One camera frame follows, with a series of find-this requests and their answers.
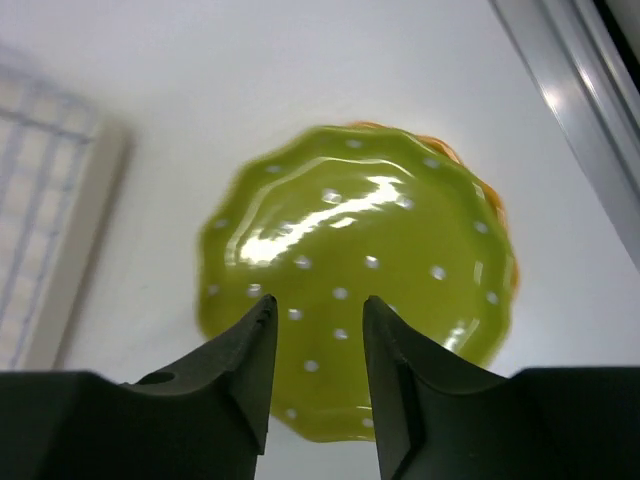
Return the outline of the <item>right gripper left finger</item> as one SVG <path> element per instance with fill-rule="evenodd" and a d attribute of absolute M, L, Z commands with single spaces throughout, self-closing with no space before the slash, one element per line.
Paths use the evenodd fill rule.
<path fill-rule="evenodd" d="M 251 479 L 264 453 L 278 311 L 238 322 L 134 384 L 88 371 L 1 377 L 5 479 Z"/>

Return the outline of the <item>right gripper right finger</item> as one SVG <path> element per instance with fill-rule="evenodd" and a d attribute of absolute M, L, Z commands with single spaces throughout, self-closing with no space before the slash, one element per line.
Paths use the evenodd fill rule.
<path fill-rule="evenodd" d="M 363 307 L 385 479 L 635 479 L 639 371 L 532 368 L 510 378 L 411 328 L 382 299 Z"/>

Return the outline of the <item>orange dotted plate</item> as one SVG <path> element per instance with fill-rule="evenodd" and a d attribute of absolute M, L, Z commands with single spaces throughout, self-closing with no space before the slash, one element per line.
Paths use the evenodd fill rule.
<path fill-rule="evenodd" d="M 346 126 L 348 127 L 353 127 L 356 129 L 382 129 L 382 128 L 390 128 L 390 129 L 396 129 L 395 127 L 391 127 L 391 126 L 387 126 L 387 125 L 382 125 L 382 124 L 378 124 L 375 122 L 367 122 L 367 121 L 356 121 L 356 122 L 351 122 L 346 124 Z M 507 235 L 507 240 L 511 241 L 510 236 L 509 236 L 509 226 L 508 226 L 508 220 L 507 220 L 507 215 L 506 215 L 506 211 L 504 208 L 504 204 L 502 202 L 502 199 L 500 198 L 500 196 L 498 195 L 498 193 L 487 183 L 485 183 L 483 180 L 480 179 L 480 177 L 478 177 L 477 175 L 475 175 L 475 173 L 470 170 L 468 168 L 467 165 L 465 165 L 465 163 L 462 161 L 462 159 L 458 156 L 458 154 L 455 152 L 455 150 L 453 148 L 451 148 L 450 145 L 448 145 L 446 142 L 444 142 L 443 140 L 437 138 L 437 137 L 433 137 L 433 136 L 429 136 L 429 135 L 420 135 L 420 134 L 415 134 L 415 133 L 411 133 L 402 129 L 399 129 L 404 133 L 409 134 L 410 136 L 414 137 L 415 139 L 417 139 L 417 141 L 419 141 L 419 143 L 432 148 L 433 150 L 439 152 L 440 154 L 446 156 L 451 162 L 457 163 L 458 165 L 460 165 L 462 168 L 464 168 L 468 173 L 470 173 L 472 176 L 475 177 L 476 180 L 478 180 L 479 182 L 479 187 L 481 188 L 481 191 L 484 195 L 484 198 L 486 199 L 486 201 L 488 202 L 488 204 L 490 205 L 494 216 L 496 217 L 497 221 L 500 223 L 500 225 L 502 226 L 502 228 L 504 229 L 506 235 Z M 519 271 L 519 265 L 517 263 L 517 260 L 515 258 L 515 254 L 514 254 L 514 259 L 513 259 L 513 266 L 511 269 L 511 274 L 509 277 L 509 283 L 510 283 L 510 287 L 511 287 L 511 291 L 513 295 L 517 295 L 518 289 L 519 289 L 519 285 L 520 285 L 520 271 Z"/>

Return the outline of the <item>green dotted plate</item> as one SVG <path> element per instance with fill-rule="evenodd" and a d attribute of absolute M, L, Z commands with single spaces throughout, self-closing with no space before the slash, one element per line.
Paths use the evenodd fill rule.
<path fill-rule="evenodd" d="M 313 442 L 374 437 L 369 297 L 479 366 L 510 327 L 515 253 L 478 180 L 399 129 L 318 126 L 245 164 L 198 246 L 204 335 L 276 298 L 271 412 Z"/>

